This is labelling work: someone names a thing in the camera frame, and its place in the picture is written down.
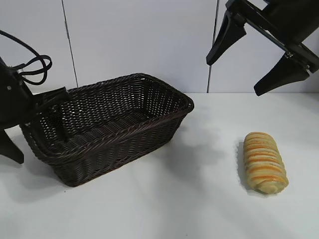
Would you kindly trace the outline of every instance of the white table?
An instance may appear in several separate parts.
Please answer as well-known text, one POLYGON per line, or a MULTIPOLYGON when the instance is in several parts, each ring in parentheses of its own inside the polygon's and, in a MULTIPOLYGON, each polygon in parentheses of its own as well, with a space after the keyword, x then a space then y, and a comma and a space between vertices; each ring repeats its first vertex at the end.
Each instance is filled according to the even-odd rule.
POLYGON ((25 164, 0 158, 0 238, 317 239, 319 95, 189 95, 195 110, 171 143, 77 188, 8 130, 25 164), (251 131, 278 143, 290 185, 276 196, 246 189, 251 131))

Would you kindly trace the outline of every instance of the striped bread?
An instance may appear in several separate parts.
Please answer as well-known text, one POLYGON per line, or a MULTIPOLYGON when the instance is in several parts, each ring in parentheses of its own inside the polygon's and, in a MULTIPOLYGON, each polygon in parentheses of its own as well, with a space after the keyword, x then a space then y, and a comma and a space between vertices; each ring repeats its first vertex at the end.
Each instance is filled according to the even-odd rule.
POLYGON ((254 190, 275 194, 289 184, 277 144, 269 134, 252 132, 245 137, 244 163, 247 182, 254 190))

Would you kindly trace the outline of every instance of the cable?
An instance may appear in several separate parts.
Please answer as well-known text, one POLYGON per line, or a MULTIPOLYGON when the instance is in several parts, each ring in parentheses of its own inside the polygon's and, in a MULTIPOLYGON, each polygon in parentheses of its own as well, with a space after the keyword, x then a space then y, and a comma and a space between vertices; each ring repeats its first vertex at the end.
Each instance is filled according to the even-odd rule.
POLYGON ((23 80, 31 85, 36 85, 36 86, 42 85, 46 81, 48 70, 52 67, 51 58, 47 55, 39 55, 39 53, 37 53, 32 47, 30 47, 29 45, 27 45, 26 43, 24 43, 20 39, 16 38, 15 36, 10 35, 9 33, 6 33, 4 31, 0 30, 0 35, 3 35, 5 37, 15 41, 16 43, 22 45, 23 47, 25 47, 26 49, 28 49, 29 51, 31 51, 35 55, 35 58, 31 59, 26 64, 20 64, 20 65, 14 66, 14 67, 8 67, 8 66, 4 65, 1 61, 0 61, 0 64, 4 65, 5 67, 7 67, 11 70, 20 70, 26 66, 29 66, 30 64, 32 64, 36 61, 40 61, 42 66, 43 66, 42 69, 39 69, 36 71, 20 72, 20 73, 18 73, 18 76, 21 80, 23 80), (49 64, 46 65, 44 60, 49 60, 49 64), (43 73, 43 77, 42 77, 42 80, 39 82, 33 82, 33 81, 27 80, 25 77, 23 77, 23 76, 27 76, 27 75, 38 75, 38 74, 42 74, 42 73, 43 73))

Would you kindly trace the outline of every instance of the bread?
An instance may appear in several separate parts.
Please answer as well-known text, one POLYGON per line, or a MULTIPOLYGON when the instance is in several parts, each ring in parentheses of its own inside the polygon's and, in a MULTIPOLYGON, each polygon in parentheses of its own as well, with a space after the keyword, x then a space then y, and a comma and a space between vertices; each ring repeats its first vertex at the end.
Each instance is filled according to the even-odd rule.
POLYGON ((248 185, 254 190, 275 194, 289 184, 277 144, 269 134, 252 132, 245 137, 244 163, 248 185))

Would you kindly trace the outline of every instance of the brown wicker basket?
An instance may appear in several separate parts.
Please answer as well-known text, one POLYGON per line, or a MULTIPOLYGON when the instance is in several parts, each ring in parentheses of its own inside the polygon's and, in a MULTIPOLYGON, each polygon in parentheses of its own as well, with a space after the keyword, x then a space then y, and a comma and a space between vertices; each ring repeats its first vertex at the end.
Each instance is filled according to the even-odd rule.
POLYGON ((20 127, 36 157, 71 187, 163 146, 194 108, 188 96, 143 73, 69 93, 71 101, 20 127))

